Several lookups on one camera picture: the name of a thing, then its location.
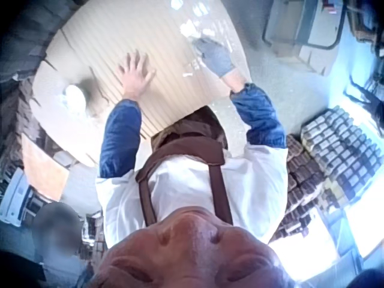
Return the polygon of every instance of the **brown apron strap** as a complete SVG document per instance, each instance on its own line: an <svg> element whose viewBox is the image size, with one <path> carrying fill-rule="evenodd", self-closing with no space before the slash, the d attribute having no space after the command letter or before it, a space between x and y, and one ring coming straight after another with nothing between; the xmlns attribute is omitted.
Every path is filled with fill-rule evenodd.
<svg viewBox="0 0 384 288"><path fill-rule="evenodd" d="M193 156L199 158L209 166L215 214L222 221L233 224L223 174L221 172L221 166L225 164L223 149L221 144L216 140L201 136L180 138L164 145L150 156L144 167L136 175L136 181L139 183L140 203L146 226L148 227L157 222L151 201L148 179L161 162L173 155Z"/></svg>
<svg viewBox="0 0 384 288"><path fill-rule="evenodd" d="M224 185L223 173L220 166L209 167L212 197L214 200L215 214L217 218L233 225L232 214L230 213L228 195Z"/></svg>
<svg viewBox="0 0 384 288"><path fill-rule="evenodd" d="M144 215L145 225L148 227L157 222L156 214L151 200L151 191L148 181L139 182L140 204Z"/></svg>

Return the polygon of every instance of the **bare hand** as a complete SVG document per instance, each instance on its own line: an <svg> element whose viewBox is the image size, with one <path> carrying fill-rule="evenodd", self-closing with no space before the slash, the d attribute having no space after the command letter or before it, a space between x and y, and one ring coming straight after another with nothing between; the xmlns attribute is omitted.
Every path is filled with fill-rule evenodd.
<svg viewBox="0 0 384 288"><path fill-rule="evenodd" d="M124 89L123 99L138 101L156 75L156 70L148 72L148 56L140 56L138 51L127 54L124 66L119 65Z"/></svg>

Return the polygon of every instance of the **light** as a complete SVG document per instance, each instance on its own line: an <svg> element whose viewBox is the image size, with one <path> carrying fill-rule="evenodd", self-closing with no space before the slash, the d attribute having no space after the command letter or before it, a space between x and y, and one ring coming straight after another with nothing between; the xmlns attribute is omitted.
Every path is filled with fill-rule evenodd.
<svg viewBox="0 0 384 288"><path fill-rule="evenodd" d="M65 89L62 103L72 114L82 115L85 113L86 98L83 91L76 85L70 85Z"/></svg>
<svg viewBox="0 0 384 288"><path fill-rule="evenodd" d="M183 0L171 0L170 6L176 11L179 10L183 6Z"/></svg>

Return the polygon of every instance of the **finger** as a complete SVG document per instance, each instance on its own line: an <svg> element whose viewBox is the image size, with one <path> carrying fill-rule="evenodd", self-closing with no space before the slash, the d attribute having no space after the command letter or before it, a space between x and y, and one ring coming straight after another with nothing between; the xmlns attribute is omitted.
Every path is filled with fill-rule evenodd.
<svg viewBox="0 0 384 288"><path fill-rule="evenodd" d="M124 61L124 72L128 72L130 70L130 61L131 61L131 55L127 53L127 58Z"/></svg>
<svg viewBox="0 0 384 288"><path fill-rule="evenodd" d="M118 67L118 71L119 71L119 73L120 73L121 75L124 75L124 73L125 73L125 70L124 70L124 68L123 68L121 65L119 65L119 67Z"/></svg>
<svg viewBox="0 0 384 288"><path fill-rule="evenodd" d="M137 50L131 55L130 71L136 71Z"/></svg>
<svg viewBox="0 0 384 288"><path fill-rule="evenodd" d="M137 65L137 71L143 73L144 66L146 65L148 60L148 54L145 53L144 56L140 57L139 63Z"/></svg>
<svg viewBox="0 0 384 288"><path fill-rule="evenodd" d="M152 80L156 76L156 69L151 70L146 76L145 76L145 83L148 85L152 82Z"/></svg>

